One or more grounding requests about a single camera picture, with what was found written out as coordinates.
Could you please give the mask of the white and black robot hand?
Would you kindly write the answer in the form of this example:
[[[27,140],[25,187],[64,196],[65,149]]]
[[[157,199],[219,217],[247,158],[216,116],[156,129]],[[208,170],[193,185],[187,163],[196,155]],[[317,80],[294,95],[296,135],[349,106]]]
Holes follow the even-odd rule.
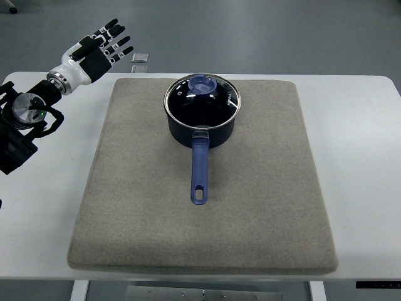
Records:
[[[61,65],[46,76],[62,95],[69,95],[81,85],[89,85],[100,79],[112,66],[133,51],[127,46],[130,37],[120,35],[125,27],[115,18],[86,35],[65,51]]]

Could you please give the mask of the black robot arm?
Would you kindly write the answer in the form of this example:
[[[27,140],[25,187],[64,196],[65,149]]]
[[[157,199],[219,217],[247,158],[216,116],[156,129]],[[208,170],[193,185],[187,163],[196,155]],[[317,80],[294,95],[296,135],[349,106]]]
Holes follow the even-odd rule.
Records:
[[[35,139],[54,133],[64,115],[53,105],[62,98],[62,84],[42,80],[20,93],[14,83],[1,85],[1,171],[8,175],[21,167],[38,148]]]

